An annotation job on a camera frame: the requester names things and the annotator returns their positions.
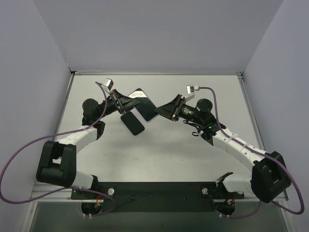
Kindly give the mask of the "black phone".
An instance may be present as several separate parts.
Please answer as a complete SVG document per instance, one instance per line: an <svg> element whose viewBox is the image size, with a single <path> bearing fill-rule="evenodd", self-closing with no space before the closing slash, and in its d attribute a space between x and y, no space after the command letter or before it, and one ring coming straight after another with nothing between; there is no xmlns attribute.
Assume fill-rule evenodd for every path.
<svg viewBox="0 0 309 232"><path fill-rule="evenodd" d="M145 127L132 112L128 112L122 115L120 119L134 136L142 133L145 130Z"/></svg>

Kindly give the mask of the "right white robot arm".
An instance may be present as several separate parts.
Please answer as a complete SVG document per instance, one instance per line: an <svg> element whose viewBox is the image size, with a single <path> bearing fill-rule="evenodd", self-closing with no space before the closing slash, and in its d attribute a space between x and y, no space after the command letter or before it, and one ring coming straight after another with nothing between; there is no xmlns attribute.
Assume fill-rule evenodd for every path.
<svg viewBox="0 0 309 232"><path fill-rule="evenodd" d="M284 171L286 165L282 155L267 153L241 140L218 123L211 113L212 108L208 99L200 99L192 107L186 104L184 96L177 95L171 102L155 108L155 112L172 121L182 118L196 127L198 136L227 152L250 171L249 176L226 173L216 180L218 187L231 193L251 193L264 203L271 202L292 183Z"/></svg>

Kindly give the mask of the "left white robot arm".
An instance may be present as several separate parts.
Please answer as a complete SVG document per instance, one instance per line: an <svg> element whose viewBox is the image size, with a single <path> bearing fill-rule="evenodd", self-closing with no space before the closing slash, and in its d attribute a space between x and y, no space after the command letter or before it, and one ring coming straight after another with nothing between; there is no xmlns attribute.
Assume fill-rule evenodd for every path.
<svg viewBox="0 0 309 232"><path fill-rule="evenodd" d="M123 123L133 135L143 132L144 126L131 112L140 103L140 100L124 96L115 89L102 103L94 99L85 100L82 126L77 132L44 143L36 172L37 181L65 188L81 188L87 198L97 197L98 178L77 170L77 154L103 135L106 124L101 118L114 112L122 115Z"/></svg>

